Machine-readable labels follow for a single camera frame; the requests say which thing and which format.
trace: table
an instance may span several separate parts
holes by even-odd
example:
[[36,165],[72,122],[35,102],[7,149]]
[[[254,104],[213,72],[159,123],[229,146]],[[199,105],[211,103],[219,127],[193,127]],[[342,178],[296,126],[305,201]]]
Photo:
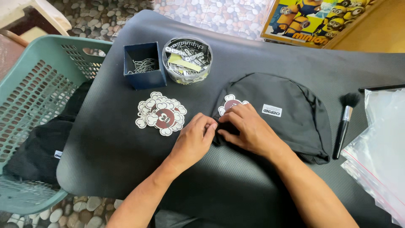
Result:
[[[123,46],[194,34],[213,50],[211,73],[202,83],[135,91],[123,76]],[[183,104],[188,123],[198,112],[211,115],[221,89],[250,72],[287,77],[311,89],[325,104],[335,139],[342,107],[338,97],[359,87],[404,83],[404,54],[366,54],[250,41],[210,32],[141,11],[120,31],[76,119],[59,163],[61,187],[76,195],[124,199],[171,151],[178,132],[164,137],[135,125],[137,105],[152,91]],[[354,111],[345,144],[367,127],[364,100]],[[344,158],[309,165],[336,193],[361,227],[394,227],[341,167]],[[176,179],[160,207],[231,227],[303,226],[288,192],[271,165],[228,146],[211,146]]]

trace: label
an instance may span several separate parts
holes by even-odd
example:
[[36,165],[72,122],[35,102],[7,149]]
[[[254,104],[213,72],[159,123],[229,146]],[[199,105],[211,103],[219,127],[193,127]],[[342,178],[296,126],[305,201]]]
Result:
[[263,104],[262,113],[272,116],[281,117],[282,108],[277,108],[275,106]]
[[61,156],[62,156],[62,151],[55,151],[54,157],[56,157],[57,159],[60,159]]

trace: clear plastic container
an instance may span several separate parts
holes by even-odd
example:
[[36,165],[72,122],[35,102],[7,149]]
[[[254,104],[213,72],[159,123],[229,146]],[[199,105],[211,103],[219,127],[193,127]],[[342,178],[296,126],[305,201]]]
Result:
[[[208,52],[207,52],[207,57],[209,58],[209,64],[207,64],[207,66],[203,67],[202,71],[200,71],[198,74],[195,75],[182,75],[178,72],[176,72],[175,70],[173,70],[172,68],[168,67],[168,56],[167,56],[167,52],[166,52],[166,47],[168,47],[172,42],[174,42],[175,40],[179,40],[181,41],[181,39],[189,39],[189,40],[194,40],[194,41],[198,41],[201,42],[205,45],[208,46]],[[211,70],[211,65],[212,65],[212,60],[213,60],[213,55],[212,55],[212,50],[211,47],[209,46],[209,44],[205,41],[203,41],[201,38],[196,37],[194,35],[182,35],[182,36],[178,36],[178,37],[174,37],[173,39],[171,39],[169,42],[167,42],[165,44],[165,46],[163,47],[163,51],[162,51],[162,60],[163,60],[163,64],[164,67],[166,68],[167,73],[169,74],[170,78],[175,81],[176,83],[182,84],[182,85],[191,85],[191,84],[198,84],[200,82],[202,82],[208,75],[209,72]]]

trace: blue box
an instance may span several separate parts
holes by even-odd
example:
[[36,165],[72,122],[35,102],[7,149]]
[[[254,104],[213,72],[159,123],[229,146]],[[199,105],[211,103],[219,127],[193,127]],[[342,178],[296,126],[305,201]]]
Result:
[[[142,61],[147,58],[159,60],[159,68],[144,73],[134,72],[134,61]],[[162,62],[162,51],[157,42],[142,43],[124,46],[124,76],[135,90],[150,89],[166,86],[166,73]]]

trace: green plastic basket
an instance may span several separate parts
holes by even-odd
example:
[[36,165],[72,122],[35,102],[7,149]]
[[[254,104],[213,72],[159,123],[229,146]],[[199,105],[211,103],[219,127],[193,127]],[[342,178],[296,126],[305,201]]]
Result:
[[20,215],[41,212],[67,192],[40,181],[10,181],[3,166],[31,130],[64,109],[76,88],[94,78],[113,43],[78,37],[47,35],[32,41],[0,82],[0,211]]

